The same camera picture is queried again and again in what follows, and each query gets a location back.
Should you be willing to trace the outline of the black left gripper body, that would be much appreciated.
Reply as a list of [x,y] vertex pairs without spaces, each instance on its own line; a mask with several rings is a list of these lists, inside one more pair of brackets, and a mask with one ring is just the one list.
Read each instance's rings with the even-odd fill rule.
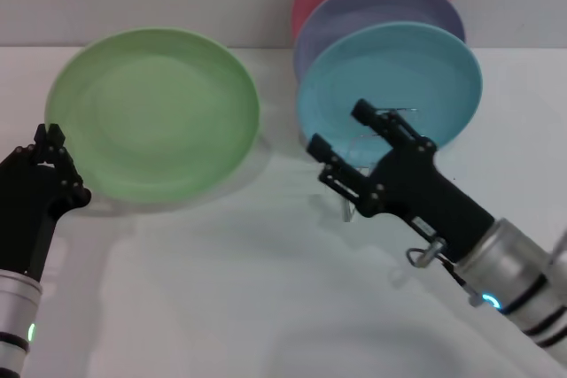
[[1,163],[1,268],[40,281],[57,219],[51,207],[61,195],[53,166],[11,154]]

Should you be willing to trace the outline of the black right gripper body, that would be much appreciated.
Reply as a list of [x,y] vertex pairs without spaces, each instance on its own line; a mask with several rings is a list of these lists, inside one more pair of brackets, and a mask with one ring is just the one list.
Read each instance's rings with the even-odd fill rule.
[[494,217],[445,178],[434,165],[431,141],[393,148],[364,180],[358,212],[371,218],[389,213],[415,228],[424,221],[432,241],[445,241],[444,255],[453,262],[466,257],[494,224]]

